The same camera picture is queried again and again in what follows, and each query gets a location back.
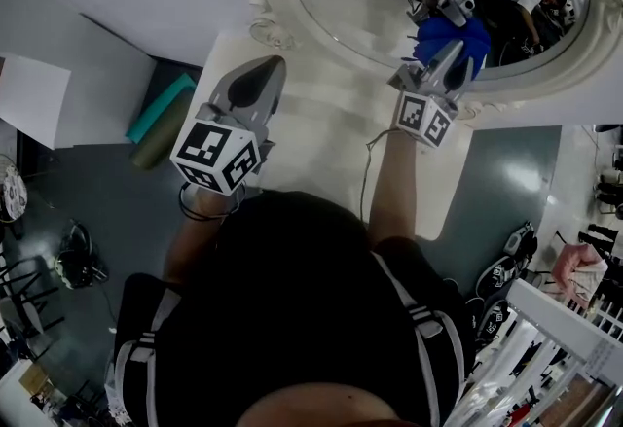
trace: blue object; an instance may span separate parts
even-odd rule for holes
[[[462,40],[461,51],[455,65],[460,65],[468,58],[474,59],[472,80],[476,78],[483,65],[483,60],[491,49],[491,38],[483,23],[477,18],[471,18],[464,27],[456,27],[446,18],[428,18],[418,31],[418,41],[413,55],[424,66],[427,66],[433,57],[452,40]]]
[[[126,137],[134,143],[140,142],[143,136],[145,136],[145,133],[147,133],[149,128],[152,127],[152,124],[156,122],[169,104],[175,100],[175,97],[179,95],[183,89],[195,89],[196,87],[197,84],[188,74],[182,74],[150,104],[143,114],[138,117],[126,134]]]

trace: white table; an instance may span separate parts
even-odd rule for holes
[[[387,129],[398,92],[345,67],[298,51],[277,51],[246,32],[221,33],[189,111],[195,116],[219,79],[253,58],[279,54],[287,64],[283,95],[269,122],[276,143],[259,177],[249,185],[300,190],[330,199],[359,214],[359,196],[368,153],[365,144]],[[444,146],[420,146],[417,163],[416,234],[433,240],[443,229],[457,189],[472,129],[456,124]],[[367,221],[385,140],[374,149],[364,198]]]

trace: ornate mirror frame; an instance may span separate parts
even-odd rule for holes
[[[395,67],[340,43],[314,19],[302,0],[250,1],[259,12],[251,34],[263,43],[329,53],[343,65],[382,81],[395,71]],[[482,103],[530,100],[577,85],[593,76],[619,46],[622,13],[623,0],[589,0],[582,23],[575,26],[579,32],[569,34],[555,48],[534,57],[539,59],[537,62],[529,59],[497,68],[500,77],[493,79],[479,76],[463,100]]]

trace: rolled mat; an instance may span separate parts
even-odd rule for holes
[[[183,89],[151,125],[130,156],[141,169],[152,169],[168,157],[186,120],[195,91]]]
[[[143,114],[138,117],[129,129],[126,137],[134,143],[140,142],[149,128],[156,122],[160,115],[165,111],[169,104],[175,100],[175,97],[177,97],[182,90],[188,88],[194,90],[196,87],[197,84],[188,74],[182,74],[150,104]]]

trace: white desk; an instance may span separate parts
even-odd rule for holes
[[[246,32],[219,35],[199,81],[190,115],[212,94],[228,71],[253,58],[280,54],[287,79],[269,122],[276,143],[257,180],[249,185],[300,190],[330,199],[359,214],[359,196],[368,157],[365,144],[387,129],[398,92],[355,71],[301,52],[281,52],[252,40]],[[420,146],[417,165],[416,234],[433,240],[443,229],[465,164],[472,129],[457,124],[438,151]],[[370,211],[385,140],[374,149],[364,198]]]

